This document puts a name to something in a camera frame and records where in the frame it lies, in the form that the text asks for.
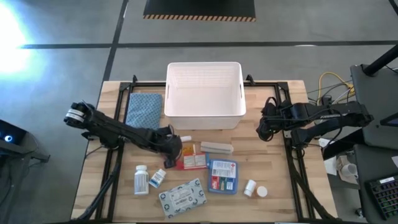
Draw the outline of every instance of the keyboard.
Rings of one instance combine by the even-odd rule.
[[[398,174],[366,182],[366,187],[384,220],[398,217]]]

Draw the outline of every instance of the tissue box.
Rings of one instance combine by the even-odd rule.
[[[172,218],[206,203],[199,178],[159,194],[164,214]]]

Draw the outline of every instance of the white cup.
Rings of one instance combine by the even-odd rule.
[[[354,176],[358,178],[358,170],[355,164],[347,164],[341,168],[341,173],[346,177]]]

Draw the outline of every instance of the yellow cable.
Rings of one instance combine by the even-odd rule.
[[[321,89],[322,89],[322,78],[323,78],[325,75],[334,75],[336,78],[338,78],[338,79],[340,80],[341,83],[344,83],[344,85],[346,85],[348,89],[351,89],[351,90],[349,91],[351,94],[355,94],[355,90],[354,90],[354,85],[353,85],[353,84],[350,84],[350,83],[344,81],[339,75],[337,75],[337,74],[334,73],[334,72],[324,72],[324,73],[319,77],[319,82],[318,82],[318,87],[319,87],[319,89],[318,89],[317,105],[319,105],[320,100],[321,100],[320,98],[321,98]]]

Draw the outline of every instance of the white plastic basket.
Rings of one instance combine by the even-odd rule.
[[[164,113],[176,129],[233,129],[246,114],[238,62],[170,63]]]

